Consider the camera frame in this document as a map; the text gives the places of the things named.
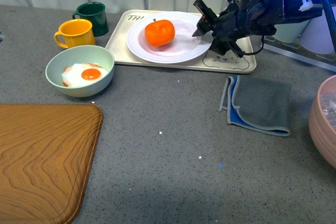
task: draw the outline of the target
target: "wooden cutting board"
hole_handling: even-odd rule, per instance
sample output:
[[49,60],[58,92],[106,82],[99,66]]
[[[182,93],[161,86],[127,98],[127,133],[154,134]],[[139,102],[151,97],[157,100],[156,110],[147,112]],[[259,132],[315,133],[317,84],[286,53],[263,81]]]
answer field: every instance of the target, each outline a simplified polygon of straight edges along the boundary
[[86,104],[0,104],[0,223],[71,223],[103,121]]

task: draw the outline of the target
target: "blue towel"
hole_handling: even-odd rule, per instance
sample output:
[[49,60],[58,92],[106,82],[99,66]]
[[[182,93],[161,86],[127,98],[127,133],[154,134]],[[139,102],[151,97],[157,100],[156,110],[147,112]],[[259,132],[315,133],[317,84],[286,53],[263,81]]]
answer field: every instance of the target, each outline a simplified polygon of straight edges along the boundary
[[227,124],[288,136],[290,90],[289,83],[251,76],[228,77],[219,111],[227,111]]

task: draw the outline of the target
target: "white plate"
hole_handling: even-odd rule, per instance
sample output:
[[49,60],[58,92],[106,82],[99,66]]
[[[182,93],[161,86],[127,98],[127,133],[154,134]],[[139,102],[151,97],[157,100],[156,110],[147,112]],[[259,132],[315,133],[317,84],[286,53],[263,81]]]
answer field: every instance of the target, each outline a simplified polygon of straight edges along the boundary
[[[150,46],[145,38],[144,29],[153,20],[167,19],[175,27],[175,38],[161,46]],[[192,60],[205,53],[213,38],[210,33],[202,37],[192,37],[200,17],[184,12],[161,12],[137,21],[127,33],[127,46],[136,56],[155,63],[179,63]]]

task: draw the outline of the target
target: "pink bowl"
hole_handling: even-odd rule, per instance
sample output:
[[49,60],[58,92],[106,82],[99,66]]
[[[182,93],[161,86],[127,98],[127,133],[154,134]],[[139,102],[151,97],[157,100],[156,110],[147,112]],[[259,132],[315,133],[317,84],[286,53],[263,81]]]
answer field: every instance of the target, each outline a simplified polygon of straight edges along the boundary
[[336,76],[325,80],[313,101],[309,115],[309,131],[321,155],[336,168],[336,130],[330,125],[321,107],[320,96],[336,93]]

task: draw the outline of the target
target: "white tray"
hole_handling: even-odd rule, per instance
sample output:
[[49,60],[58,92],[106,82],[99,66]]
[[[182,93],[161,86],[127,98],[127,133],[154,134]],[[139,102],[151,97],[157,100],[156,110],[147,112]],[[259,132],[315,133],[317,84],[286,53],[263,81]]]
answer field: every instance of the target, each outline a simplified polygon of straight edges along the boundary
[[[157,12],[159,11],[128,10],[123,13],[105,47],[107,50],[113,53],[116,64],[182,68],[229,73],[250,73],[256,68],[257,63],[254,56],[244,56],[243,58],[238,58],[232,51],[228,51],[223,56],[213,51],[207,51],[196,59],[175,64],[153,63],[139,58],[138,56],[134,55],[127,47],[126,37],[128,30],[138,20]],[[248,37],[238,40],[237,44],[245,52],[253,51],[251,41]]]

